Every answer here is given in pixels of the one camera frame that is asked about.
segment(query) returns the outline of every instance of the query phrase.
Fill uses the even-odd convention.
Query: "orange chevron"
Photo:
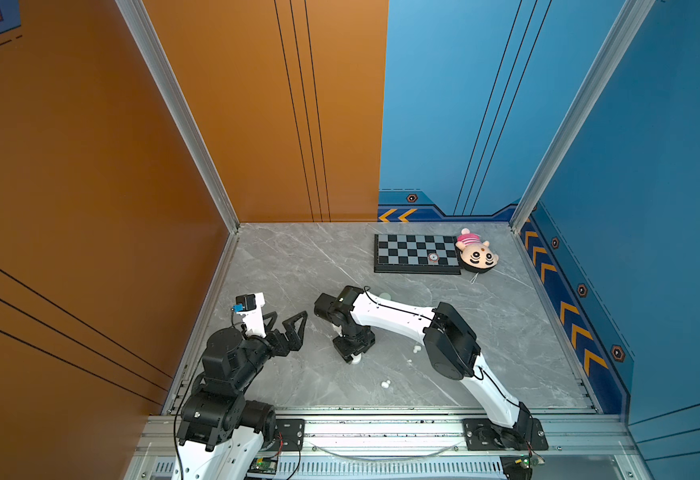
[[[571,346],[574,347],[576,350],[576,334],[579,333],[580,335],[584,335],[590,340],[593,339],[593,336],[590,335],[590,332],[582,328],[581,326],[574,325],[573,323],[571,324]]]
[[[606,370],[609,369],[604,359],[600,358],[595,353],[585,349],[585,374],[587,376],[590,376],[590,360],[595,360],[596,363],[599,363]]]
[[[534,252],[534,255],[531,258],[531,263],[534,264],[534,266],[537,266],[537,254],[546,254],[547,250],[545,250],[541,246],[535,246],[531,250]]]
[[[542,283],[544,283],[544,273],[547,270],[552,270],[553,272],[558,271],[558,269],[556,269],[555,266],[552,266],[550,264],[545,264],[544,262],[542,262],[542,271],[540,272],[540,276],[542,277]]]
[[[580,315],[580,312],[576,309],[574,305],[570,305],[566,302],[561,302],[560,303],[560,324],[565,325],[566,322],[564,321],[564,315],[566,315],[566,311],[576,313],[577,315]]]
[[[389,214],[392,214],[395,210],[397,210],[397,208],[390,208],[387,212],[384,213],[384,215],[379,217],[379,220],[382,220],[383,222],[389,223],[390,221],[387,219],[387,216]]]
[[[530,236],[539,237],[539,235],[537,235],[537,232],[532,232],[531,230],[529,230],[528,232],[526,232],[526,250],[529,249],[529,237],[530,237]]]
[[[408,219],[407,219],[406,217],[409,216],[409,215],[411,215],[411,214],[412,214],[413,212],[415,212],[415,211],[417,211],[417,209],[416,209],[416,208],[412,208],[411,210],[409,210],[408,212],[406,212],[406,213],[403,214],[402,216],[399,216],[398,219],[399,219],[401,222],[404,222],[404,223],[407,224],[407,223],[408,223]]]

